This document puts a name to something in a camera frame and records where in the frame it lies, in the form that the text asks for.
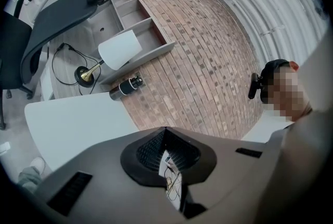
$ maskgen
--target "lamp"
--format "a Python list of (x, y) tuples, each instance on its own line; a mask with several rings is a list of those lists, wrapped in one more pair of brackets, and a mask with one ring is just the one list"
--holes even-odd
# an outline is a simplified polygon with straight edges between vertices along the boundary
[(98, 45), (102, 60), (91, 69), (79, 66), (74, 73), (75, 80), (83, 87), (91, 87), (95, 82), (93, 72), (103, 63), (116, 71), (141, 51), (133, 30), (112, 37)]

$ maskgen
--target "shoe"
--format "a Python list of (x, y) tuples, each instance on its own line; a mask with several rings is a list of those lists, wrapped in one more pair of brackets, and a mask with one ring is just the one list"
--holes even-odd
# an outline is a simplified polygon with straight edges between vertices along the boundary
[(41, 157), (36, 157), (31, 163), (30, 167), (35, 167), (39, 174), (42, 174), (45, 169), (45, 161)]

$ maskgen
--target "lamp base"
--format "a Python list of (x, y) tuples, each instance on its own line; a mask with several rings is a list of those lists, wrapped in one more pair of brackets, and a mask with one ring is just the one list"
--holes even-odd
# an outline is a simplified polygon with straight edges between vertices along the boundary
[(82, 74), (84, 74), (87, 71), (89, 71), (89, 69), (87, 67), (80, 66), (75, 70), (75, 73), (74, 73), (75, 80), (78, 82), (79, 85), (81, 85), (83, 87), (91, 87), (95, 82), (95, 79), (94, 79), (94, 76), (92, 73), (89, 75), (89, 77), (85, 77), (85, 79), (82, 78)]

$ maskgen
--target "pant leg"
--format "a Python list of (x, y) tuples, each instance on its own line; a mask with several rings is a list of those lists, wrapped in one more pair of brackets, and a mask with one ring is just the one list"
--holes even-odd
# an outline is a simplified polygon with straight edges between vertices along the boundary
[(27, 167), (19, 174), (17, 184), (33, 193), (41, 182), (39, 171), (35, 167)]

